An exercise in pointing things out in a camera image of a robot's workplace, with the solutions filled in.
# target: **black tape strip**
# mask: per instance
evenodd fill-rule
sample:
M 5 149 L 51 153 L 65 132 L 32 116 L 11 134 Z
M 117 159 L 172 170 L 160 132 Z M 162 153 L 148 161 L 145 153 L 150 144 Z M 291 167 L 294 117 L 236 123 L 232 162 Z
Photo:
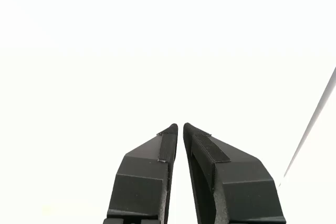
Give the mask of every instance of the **black tape strip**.
M 170 190 L 174 160 L 176 154 L 177 135 L 175 134 L 163 134 L 161 147 L 159 152 L 158 161 L 168 163 L 168 183 L 167 190 Z
M 211 191 L 214 189 L 215 164 L 230 162 L 230 158 L 207 136 L 195 134 L 192 136 L 191 151 L 195 156 Z
M 159 152 L 159 161 L 169 162 L 173 161 L 176 149 L 176 136 L 174 134 L 163 134 L 162 142 Z
M 208 154 L 212 163 L 226 163 L 230 162 L 230 158 L 207 136 L 196 134 L 195 140 L 200 147 Z

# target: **black plastic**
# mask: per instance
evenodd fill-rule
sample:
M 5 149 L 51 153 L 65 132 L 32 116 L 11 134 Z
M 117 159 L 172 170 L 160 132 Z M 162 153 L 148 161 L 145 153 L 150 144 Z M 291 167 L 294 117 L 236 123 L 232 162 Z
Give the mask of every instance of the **black plastic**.
M 104 224 L 167 223 L 177 132 L 172 124 L 125 155 Z
M 274 181 L 257 158 L 189 123 L 183 139 L 198 224 L 286 223 Z

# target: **white wall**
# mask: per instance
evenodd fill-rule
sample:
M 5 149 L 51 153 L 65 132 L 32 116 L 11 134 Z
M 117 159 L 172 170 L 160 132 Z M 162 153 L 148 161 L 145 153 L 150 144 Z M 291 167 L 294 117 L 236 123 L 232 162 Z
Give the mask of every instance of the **white wall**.
M 171 123 L 170 223 L 196 223 L 185 122 L 279 184 L 335 68 L 332 3 L 0 0 L 0 222 L 101 223 L 123 155 Z

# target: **white background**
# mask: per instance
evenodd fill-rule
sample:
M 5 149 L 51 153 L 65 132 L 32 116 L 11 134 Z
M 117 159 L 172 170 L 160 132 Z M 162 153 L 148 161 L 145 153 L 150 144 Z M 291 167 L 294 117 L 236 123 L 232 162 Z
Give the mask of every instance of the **white background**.
M 335 68 L 335 2 L 0 0 L 0 223 L 102 223 L 124 154 L 171 123 L 169 223 L 197 222 L 185 122 L 279 185 Z

